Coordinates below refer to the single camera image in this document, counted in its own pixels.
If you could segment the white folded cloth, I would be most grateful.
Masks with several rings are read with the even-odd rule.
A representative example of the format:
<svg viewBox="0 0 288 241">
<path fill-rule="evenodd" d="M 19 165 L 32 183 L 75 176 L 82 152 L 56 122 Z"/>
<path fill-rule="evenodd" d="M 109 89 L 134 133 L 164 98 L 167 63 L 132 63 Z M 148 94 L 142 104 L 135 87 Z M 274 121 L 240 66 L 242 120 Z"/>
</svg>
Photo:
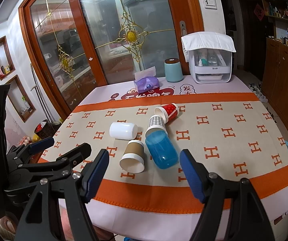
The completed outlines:
<svg viewBox="0 0 288 241">
<path fill-rule="evenodd" d="M 233 39 L 225 34 L 216 32 L 195 32 L 181 37 L 185 61 L 189 61 L 189 51 L 199 49 L 225 50 L 236 53 Z"/>
</svg>

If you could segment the blue translucent plastic cup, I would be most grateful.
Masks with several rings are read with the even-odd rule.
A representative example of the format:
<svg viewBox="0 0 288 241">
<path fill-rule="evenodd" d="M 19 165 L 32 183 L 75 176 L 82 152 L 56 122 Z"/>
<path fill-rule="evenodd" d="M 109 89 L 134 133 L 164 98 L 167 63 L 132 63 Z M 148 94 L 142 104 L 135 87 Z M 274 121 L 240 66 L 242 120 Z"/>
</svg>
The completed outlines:
<svg viewBox="0 0 288 241">
<path fill-rule="evenodd" d="M 178 162 L 178 154 L 168 135 L 158 130 L 146 137 L 147 148 L 159 169 L 168 169 Z"/>
</svg>

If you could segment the grey checkered paper cup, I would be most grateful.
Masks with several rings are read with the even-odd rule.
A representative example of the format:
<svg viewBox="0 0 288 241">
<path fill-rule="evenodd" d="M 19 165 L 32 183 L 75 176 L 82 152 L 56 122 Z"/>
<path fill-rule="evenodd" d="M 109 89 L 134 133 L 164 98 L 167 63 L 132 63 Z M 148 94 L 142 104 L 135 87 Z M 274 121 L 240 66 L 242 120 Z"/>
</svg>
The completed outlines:
<svg viewBox="0 0 288 241">
<path fill-rule="evenodd" d="M 158 131 L 158 130 L 162 130 L 166 134 L 168 134 L 168 132 L 166 130 L 166 125 L 165 125 L 165 122 L 164 122 L 163 118 L 160 115 L 153 115 L 149 119 L 149 123 L 148 123 L 147 130 L 145 132 L 145 136 L 147 137 L 152 132 L 155 132 L 155 131 Z"/>
</svg>

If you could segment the purple tissue pack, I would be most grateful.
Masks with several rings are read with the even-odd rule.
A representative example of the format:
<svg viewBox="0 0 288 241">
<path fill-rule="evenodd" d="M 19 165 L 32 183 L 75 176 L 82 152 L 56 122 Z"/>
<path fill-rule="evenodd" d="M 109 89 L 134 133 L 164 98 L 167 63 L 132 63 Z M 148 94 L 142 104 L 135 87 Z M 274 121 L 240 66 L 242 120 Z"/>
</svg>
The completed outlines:
<svg viewBox="0 0 288 241">
<path fill-rule="evenodd" d="M 159 88 L 160 83 L 156 77 L 156 68 L 153 66 L 143 71 L 135 72 L 134 86 L 139 94 Z"/>
</svg>

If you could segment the white storage box appliance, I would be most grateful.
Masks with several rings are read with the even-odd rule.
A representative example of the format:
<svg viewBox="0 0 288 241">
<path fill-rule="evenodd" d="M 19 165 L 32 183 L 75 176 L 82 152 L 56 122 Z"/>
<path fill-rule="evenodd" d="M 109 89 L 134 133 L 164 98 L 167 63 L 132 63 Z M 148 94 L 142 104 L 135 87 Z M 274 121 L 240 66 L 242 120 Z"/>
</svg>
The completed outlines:
<svg viewBox="0 0 288 241">
<path fill-rule="evenodd" d="M 228 83 L 232 75 L 232 52 L 201 48 L 188 52 L 190 75 L 197 84 Z"/>
</svg>

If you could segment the red patterned paper cup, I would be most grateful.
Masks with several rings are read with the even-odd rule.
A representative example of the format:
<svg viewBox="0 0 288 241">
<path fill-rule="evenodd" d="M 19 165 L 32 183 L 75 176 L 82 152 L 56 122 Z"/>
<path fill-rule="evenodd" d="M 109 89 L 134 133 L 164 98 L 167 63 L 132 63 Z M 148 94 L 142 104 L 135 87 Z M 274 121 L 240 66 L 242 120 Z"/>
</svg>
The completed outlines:
<svg viewBox="0 0 288 241">
<path fill-rule="evenodd" d="M 167 104 L 161 107 L 156 107 L 154 114 L 162 117 L 164 123 L 174 120 L 179 113 L 178 106 L 175 103 Z"/>
</svg>

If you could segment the teal canister with brown lid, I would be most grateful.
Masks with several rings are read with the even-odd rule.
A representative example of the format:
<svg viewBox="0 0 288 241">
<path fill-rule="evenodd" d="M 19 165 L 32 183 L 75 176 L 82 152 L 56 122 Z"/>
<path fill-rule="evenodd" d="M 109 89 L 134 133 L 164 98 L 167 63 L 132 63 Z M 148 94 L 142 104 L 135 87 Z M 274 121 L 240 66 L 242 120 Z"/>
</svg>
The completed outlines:
<svg viewBox="0 0 288 241">
<path fill-rule="evenodd" d="M 183 72 L 179 59 L 165 60 L 165 78 L 168 82 L 176 83 L 183 80 Z"/>
</svg>

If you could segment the white wall switch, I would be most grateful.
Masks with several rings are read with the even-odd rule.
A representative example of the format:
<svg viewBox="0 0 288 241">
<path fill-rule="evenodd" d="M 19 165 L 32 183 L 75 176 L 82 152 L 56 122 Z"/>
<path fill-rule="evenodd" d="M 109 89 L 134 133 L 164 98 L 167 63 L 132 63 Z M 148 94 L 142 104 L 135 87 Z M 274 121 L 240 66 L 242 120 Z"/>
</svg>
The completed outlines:
<svg viewBox="0 0 288 241">
<path fill-rule="evenodd" d="M 203 0 L 205 9 L 217 10 L 216 0 Z"/>
</svg>

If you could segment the wooden glass sliding door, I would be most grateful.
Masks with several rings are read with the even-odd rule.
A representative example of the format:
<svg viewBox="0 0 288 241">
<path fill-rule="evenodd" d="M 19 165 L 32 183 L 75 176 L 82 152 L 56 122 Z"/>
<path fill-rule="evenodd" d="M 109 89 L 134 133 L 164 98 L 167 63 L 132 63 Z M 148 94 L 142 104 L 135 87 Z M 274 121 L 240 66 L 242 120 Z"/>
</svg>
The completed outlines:
<svg viewBox="0 0 288 241">
<path fill-rule="evenodd" d="M 137 71 L 177 58 L 188 75 L 181 37 L 203 30 L 198 0 L 24 0 L 24 43 L 61 118 L 95 88 L 131 81 Z"/>
</svg>

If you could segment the black bin with red contents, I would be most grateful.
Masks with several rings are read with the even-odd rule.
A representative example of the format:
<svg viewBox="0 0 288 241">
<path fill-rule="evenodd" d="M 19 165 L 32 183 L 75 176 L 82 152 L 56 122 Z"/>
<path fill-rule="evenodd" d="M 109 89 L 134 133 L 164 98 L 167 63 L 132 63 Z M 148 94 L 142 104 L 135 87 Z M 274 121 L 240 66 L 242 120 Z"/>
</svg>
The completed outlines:
<svg viewBox="0 0 288 241">
<path fill-rule="evenodd" d="M 60 126 L 61 123 L 59 121 L 50 123 L 48 120 L 43 120 L 36 126 L 34 133 L 41 139 L 53 137 Z"/>
</svg>

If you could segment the white plastic cup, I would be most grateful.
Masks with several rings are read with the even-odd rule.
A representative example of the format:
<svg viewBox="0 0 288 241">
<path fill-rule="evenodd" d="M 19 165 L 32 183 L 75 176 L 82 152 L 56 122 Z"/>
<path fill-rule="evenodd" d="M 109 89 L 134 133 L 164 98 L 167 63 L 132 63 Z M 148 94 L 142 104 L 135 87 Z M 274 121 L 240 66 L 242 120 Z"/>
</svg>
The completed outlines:
<svg viewBox="0 0 288 241">
<path fill-rule="evenodd" d="M 109 129 L 109 135 L 112 138 L 119 140 L 133 140 L 138 132 L 137 125 L 133 123 L 114 122 Z"/>
</svg>

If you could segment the brown paper coffee cup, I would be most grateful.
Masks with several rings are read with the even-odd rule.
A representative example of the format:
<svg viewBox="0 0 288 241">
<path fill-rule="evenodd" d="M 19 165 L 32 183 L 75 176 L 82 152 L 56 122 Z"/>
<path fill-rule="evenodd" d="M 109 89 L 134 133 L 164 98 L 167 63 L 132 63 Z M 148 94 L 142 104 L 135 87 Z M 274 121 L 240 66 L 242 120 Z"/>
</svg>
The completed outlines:
<svg viewBox="0 0 288 241">
<path fill-rule="evenodd" d="M 128 142 L 122 158 L 119 161 L 120 167 L 128 173 L 138 174 L 145 170 L 144 145 L 139 140 Z"/>
</svg>

